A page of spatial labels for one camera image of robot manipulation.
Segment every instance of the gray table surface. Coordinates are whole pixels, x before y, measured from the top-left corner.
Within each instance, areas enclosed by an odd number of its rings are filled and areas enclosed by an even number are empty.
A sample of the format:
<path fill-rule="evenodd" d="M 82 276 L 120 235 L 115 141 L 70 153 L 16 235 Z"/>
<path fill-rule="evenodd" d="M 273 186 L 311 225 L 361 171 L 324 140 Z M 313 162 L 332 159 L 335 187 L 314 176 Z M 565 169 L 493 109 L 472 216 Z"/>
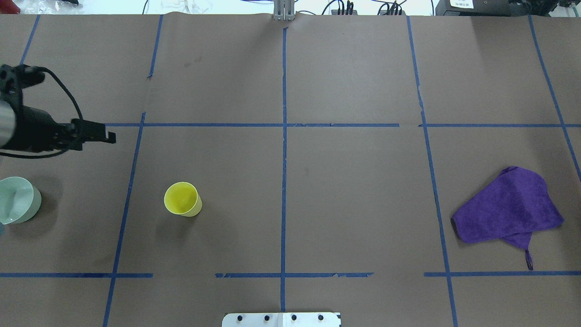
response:
<path fill-rule="evenodd" d="M 0 325 L 279 311 L 579 325 L 581 20 L 3 15 L 0 31 L 1 63 L 52 69 L 118 140 L 0 159 L 1 178 L 43 196 L 0 236 Z M 52 81 L 24 103 L 74 117 Z M 565 217 L 533 235 L 533 272 L 450 225 L 513 165 L 541 174 Z M 163 205 L 183 180 L 203 199 L 195 218 Z"/>

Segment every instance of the white metal plate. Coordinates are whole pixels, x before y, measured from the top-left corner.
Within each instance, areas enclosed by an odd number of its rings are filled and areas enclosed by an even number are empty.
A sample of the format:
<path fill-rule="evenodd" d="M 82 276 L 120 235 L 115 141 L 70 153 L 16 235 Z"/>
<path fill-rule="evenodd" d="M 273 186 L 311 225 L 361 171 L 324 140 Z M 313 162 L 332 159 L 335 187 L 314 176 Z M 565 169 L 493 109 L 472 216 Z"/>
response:
<path fill-rule="evenodd" d="M 222 327 L 340 327 L 341 314 L 335 312 L 278 312 L 227 314 Z"/>

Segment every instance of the gray metal bracket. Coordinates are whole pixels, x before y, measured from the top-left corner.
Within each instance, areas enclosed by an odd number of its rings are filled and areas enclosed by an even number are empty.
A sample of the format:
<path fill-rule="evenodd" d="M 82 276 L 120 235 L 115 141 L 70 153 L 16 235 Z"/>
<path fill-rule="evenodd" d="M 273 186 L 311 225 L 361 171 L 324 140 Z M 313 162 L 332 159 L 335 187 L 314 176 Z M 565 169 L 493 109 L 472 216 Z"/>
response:
<path fill-rule="evenodd" d="M 295 0 L 274 0 L 274 20 L 295 20 Z"/>

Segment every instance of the cup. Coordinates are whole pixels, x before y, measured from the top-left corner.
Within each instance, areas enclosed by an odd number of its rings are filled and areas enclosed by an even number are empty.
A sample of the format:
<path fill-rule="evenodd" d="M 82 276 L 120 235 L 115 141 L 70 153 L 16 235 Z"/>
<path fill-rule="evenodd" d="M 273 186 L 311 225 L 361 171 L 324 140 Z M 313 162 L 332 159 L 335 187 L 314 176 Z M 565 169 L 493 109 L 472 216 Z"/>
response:
<path fill-rule="evenodd" d="M 38 212 L 41 200 L 38 189 L 22 177 L 0 180 L 0 223 L 29 220 Z"/>
<path fill-rule="evenodd" d="M 202 210 L 202 199 L 196 188 L 188 182 L 178 182 L 167 189 L 163 204 L 174 215 L 193 217 Z"/>

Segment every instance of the white label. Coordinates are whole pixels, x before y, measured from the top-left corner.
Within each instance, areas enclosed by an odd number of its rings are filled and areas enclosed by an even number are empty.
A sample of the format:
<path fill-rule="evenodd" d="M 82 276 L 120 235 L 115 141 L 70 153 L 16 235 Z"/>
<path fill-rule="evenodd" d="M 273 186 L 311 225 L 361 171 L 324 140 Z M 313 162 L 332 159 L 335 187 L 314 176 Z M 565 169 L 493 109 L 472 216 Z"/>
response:
<path fill-rule="evenodd" d="M 450 0 L 450 6 L 456 8 L 474 9 L 474 3 L 472 0 Z"/>

